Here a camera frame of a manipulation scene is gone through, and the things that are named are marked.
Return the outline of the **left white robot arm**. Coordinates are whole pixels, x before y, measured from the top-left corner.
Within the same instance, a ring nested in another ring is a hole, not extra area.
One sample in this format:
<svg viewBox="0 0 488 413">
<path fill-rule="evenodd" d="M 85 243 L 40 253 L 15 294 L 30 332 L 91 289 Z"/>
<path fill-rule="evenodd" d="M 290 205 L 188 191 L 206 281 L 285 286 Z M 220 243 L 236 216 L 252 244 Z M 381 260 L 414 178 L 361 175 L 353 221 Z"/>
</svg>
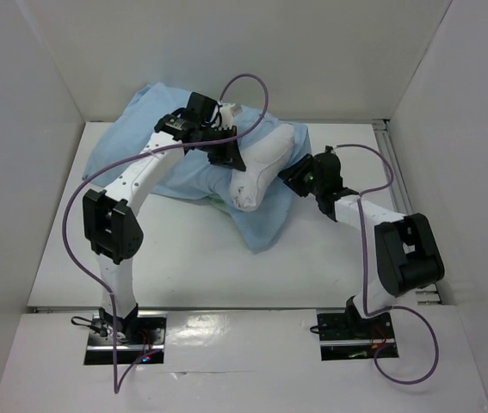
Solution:
<svg viewBox="0 0 488 413">
<path fill-rule="evenodd" d="M 192 149 L 236 170 L 244 162 L 236 142 L 237 128 L 229 109 L 197 114 L 177 109 L 152 130 L 139 155 L 101 191 L 83 196 L 83 232 L 96 254 L 98 280 L 105 292 L 99 309 L 108 334 L 119 343 L 138 333 L 139 306 L 133 292 L 133 258 L 144 241 L 137 216 L 145 198 Z"/>
</svg>

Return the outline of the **light blue pillowcase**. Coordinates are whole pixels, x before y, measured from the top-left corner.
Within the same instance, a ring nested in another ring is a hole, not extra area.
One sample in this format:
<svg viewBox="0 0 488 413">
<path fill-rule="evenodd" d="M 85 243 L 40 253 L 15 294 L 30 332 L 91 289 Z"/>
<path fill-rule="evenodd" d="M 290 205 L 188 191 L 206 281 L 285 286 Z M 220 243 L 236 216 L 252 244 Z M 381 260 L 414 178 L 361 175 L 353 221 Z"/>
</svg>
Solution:
<svg viewBox="0 0 488 413">
<path fill-rule="evenodd" d="M 96 172 L 123 158 L 143 150 L 159 119 L 185 106 L 190 93 L 162 83 L 146 85 L 128 103 L 121 117 L 102 135 L 86 163 L 83 178 L 106 187 L 125 169 L 120 165 L 102 175 Z M 271 114 L 256 108 L 243 108 L 235 119 L 240 131 L 246 133 L 239 141 L 239 150 L 253 145 L 278 126 L 285 124 Z M 294 127 L 292 155 L 283 170 L 310 153 L 311 145 L 306 125 L 288 123 Z M 278 175 L 269 185 L 261 205 L 253 212 L 238 210 L 230 196 L 234 170 L 211 165 L 203 151 L 189 151 L 164 179 L 152 190 L 154 194 L 180 200 L 210 198 L 222 202 L 231 215 L 244 241 L 254 252 L 270 248 L 278 239 L 293 203 L 294 193 Z"/>
</svg>

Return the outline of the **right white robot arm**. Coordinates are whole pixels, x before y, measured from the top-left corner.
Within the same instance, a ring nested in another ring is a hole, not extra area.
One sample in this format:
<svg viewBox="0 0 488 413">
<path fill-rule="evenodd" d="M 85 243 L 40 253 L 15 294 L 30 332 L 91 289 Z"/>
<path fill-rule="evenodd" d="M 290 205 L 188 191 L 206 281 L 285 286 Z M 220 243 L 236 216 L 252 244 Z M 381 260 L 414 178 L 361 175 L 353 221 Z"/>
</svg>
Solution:
<svg viewBox="0 0 488 413">
<path fill-rule="evenodd" d="M 357 192 L 343 183 L 336 149 L 307 154 L 278 177 L 298 196 L 311 195 L 329 219 L 361 233 L 362 283 L 348 299 L 339 324 L 353 337 L 365 336 L 374 319 L 395 307 L 399 297 L 441 280 L 445 268 L 428 218 L 403 215 L 365 200 L 388 182 Z"/>
</svg>

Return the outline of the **white pillow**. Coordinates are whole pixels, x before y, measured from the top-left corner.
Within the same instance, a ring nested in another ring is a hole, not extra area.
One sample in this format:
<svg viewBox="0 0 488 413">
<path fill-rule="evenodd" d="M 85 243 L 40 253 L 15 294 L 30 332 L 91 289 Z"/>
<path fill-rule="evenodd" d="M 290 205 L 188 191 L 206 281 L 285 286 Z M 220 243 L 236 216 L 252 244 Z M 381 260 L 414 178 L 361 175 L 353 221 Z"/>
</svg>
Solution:
<svg viewBox="0 0 488 413">
<path fill-rule="evenodd" d="M 269 185 L 289 161 L 294 146 L 294 127 L 282 124 L 253 145 L 244 148 L 246 171 L 234 170 L 230 183 L 232 204 L 253 212 L 262 203 Z"/>
</svg>

